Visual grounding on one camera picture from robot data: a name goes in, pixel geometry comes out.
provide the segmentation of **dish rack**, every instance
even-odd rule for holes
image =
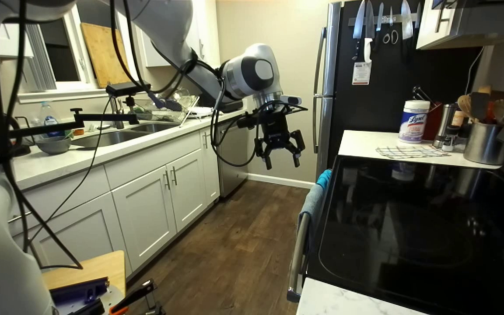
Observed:
[[[133,112],[136,114],[138,120],[148,120],[148,121],[162,121],[162,122],[174,122],[179,123],[180,127],[184,124],[188,116],[190,115],[190,110],[198,104],[200,100],[199,96],[184,96],[186,99],[176,101],[174,99],[161,98],[160,101],[164,102],[161,108],[157,108],[154,102],[149,101],[144,106],[136,104],[138,108],[134,109]]]

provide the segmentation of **price tag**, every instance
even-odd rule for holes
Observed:
[[[371,63],[356,62],[353,65],[352,85],[368,85],[371,79]]]

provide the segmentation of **stainless steel refrigerator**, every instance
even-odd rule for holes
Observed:
[[[381,2],[385,16],[392,8],[393,14],[399,17],[402,0],[372,0],[375,16]],[[357,41],[353,39],[354,27],[350,19],[356,17],[360,3],[360,0],[330,3],[328,23],[320,36],[312,111],[314,153],[318,154],[317,176],[332,166],[344,130],[398,132],[404,102],[413,97],[415,85],[420,85],[438,102],[455,102],[464,94],[470,66],[481,50],[481,47],[437,50],[415,50],[413,47],[410,48],[410,60],[406,61],[402,58],[402,24],[398,18],[392,27],[383,23],[376,34],[380,36],[380,45],[378,51],[371,54],[369,84],[352,85],[352,57]],[[418,4],[424,7],[423,0],[408,0],[408,4],[412,13],[416,12]],[[398,42],[384,44],[382,37],[392,30],[398,32]],[[362,52],[356,61],[363,61]],[[319,91],[322,62],[324,72],[322,91]],[[470,78],[476,68],[474,66],[470,72]],[[318,106],[319,120],[316,118]]]

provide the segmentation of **electric stove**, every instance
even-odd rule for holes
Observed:
[[[433,315],[504,314],[504,174],[338,156],[307,277]]]

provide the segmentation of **knife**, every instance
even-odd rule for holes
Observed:
[[[359,10],[357,12],[357,17],[355,18],[355,27],[353,28],[353,39],[357,40],[355,45],[355,54],[353,55],[353,60],[357,60],[359,56],[359,44],[361,42],[361,33],[363,31],[363,19],[364,19],[364,0],[360,2]]]
[[[402,0],[402,59],[410,61],[410,50],[413,48],[412,10],[406,0]]]
[[[380,27],[382,26],[382,14],[384,13],[384,3],[380,3],[378,7],[378,20],[376,20],[376,37],[374,38],[374,48],[372,51],[378,51],[378,45],[380,44]]]
[[[367,9],[365,13],[366,25],[364,29],[364,61],[366,63],[371,60],[371,42],[375,38],[375,14],[372,10],[371,0],[367,1]]]
[[[421,2],[417,4],[416,12],[416,27],[413,30],[413,48],[417,48],[417,40],[420,37],[420,25],[421,25]]]

